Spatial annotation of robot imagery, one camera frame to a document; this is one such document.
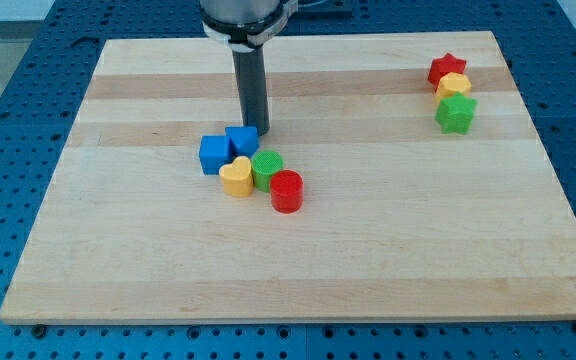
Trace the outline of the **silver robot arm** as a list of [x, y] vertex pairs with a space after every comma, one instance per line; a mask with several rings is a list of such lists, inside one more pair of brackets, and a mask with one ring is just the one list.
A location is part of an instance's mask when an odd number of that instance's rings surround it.
[[232, 51], [242, 121], [260, 136], [270, 129], [263, 46], [298, 11], [298, 0], [200, 0], [204, 32]]

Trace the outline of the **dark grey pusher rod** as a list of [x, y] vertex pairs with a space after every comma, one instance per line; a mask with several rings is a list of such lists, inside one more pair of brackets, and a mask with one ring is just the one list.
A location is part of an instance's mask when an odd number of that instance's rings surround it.
[[234, 52], [233, 61], [243, 125], [255, 127], [263, 136], [270, 129], [263, 48]]

